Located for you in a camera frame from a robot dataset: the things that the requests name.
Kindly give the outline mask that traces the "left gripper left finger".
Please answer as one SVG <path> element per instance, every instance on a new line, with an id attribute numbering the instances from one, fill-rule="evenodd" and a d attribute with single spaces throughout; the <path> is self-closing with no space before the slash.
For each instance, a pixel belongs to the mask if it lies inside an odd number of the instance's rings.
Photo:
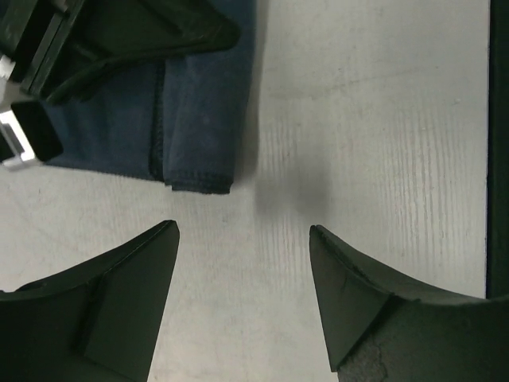
<path id="1" fill-rule="evenodd" d="M 180 232 L 162 221 L 110 251 L 1 294 L 4 381 L 145 381 Z"/>

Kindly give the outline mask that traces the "dark blue towel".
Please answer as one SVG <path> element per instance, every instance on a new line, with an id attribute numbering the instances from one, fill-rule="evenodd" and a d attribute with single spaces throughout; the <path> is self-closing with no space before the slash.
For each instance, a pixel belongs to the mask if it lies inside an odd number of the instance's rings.
<path id="1" fill-rule="evenodd" d="M 255 58 L 252 1 L 218 1 L 238 23 L 232 49 L 120 72 L 87 101 L 46 106 L 63 153 L 54 166 L 227 194 L 246 121 Z"/>

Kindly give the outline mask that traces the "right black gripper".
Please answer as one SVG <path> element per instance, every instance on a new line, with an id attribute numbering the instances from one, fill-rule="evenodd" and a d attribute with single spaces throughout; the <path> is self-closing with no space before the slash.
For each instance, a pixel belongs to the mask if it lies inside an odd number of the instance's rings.
<path id="1" fill-rule="evenodd" d="M 238 24 L 209 1 L 2 1 L 1 66 L 33 99 L 88 99 L 124 68 L 227 50 Z"/>

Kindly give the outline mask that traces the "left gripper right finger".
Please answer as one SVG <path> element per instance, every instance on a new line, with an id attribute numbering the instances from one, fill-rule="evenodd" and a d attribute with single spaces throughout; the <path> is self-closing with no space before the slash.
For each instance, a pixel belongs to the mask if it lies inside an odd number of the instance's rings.
<path id="1" fill-rule="evenodd" d="M 330 369 L 340 381 L 505 381 L 508 299 L 429 285 L 309 230 Z"/>

